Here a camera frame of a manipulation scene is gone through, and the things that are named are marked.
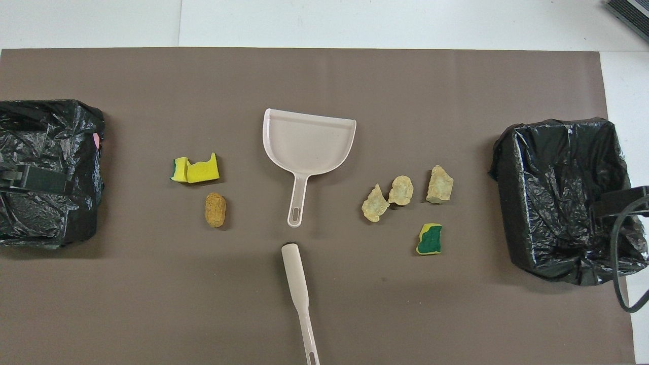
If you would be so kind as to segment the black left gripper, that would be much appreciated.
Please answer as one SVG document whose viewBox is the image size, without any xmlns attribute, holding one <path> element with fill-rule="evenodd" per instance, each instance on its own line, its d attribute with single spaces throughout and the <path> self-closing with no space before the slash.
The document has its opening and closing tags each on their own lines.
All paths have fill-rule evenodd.
<svg viewBox="0 0 649 365">
<path fill-rule="evenodd" d="M 1 164 L 1 190 L 19 189 L 42 193 L 67 193 L 67 175 L 35 166 Z"/>
</svg>

